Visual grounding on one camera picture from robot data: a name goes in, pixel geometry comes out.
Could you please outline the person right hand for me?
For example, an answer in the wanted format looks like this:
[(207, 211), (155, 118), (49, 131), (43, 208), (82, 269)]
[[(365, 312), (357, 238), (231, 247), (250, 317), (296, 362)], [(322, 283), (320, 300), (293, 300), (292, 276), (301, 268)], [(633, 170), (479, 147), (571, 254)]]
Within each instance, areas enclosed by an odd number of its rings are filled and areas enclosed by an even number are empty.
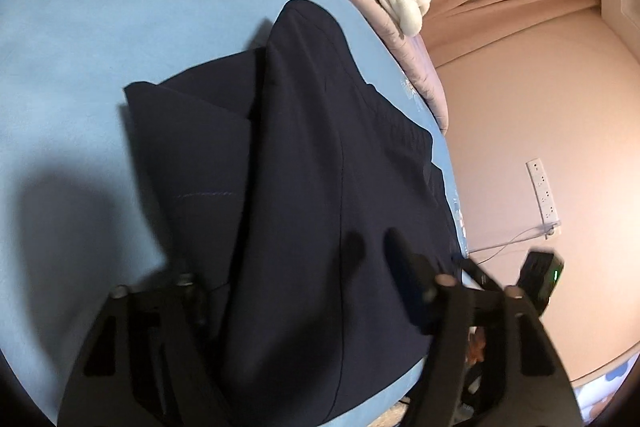
[(485, 347), (485, 329), (483, 329), (482, 326), (476, 326), (474, 331), (469, 335), (468, 350), (466, 350), (466, 361), (469, 366), (484, 361)]

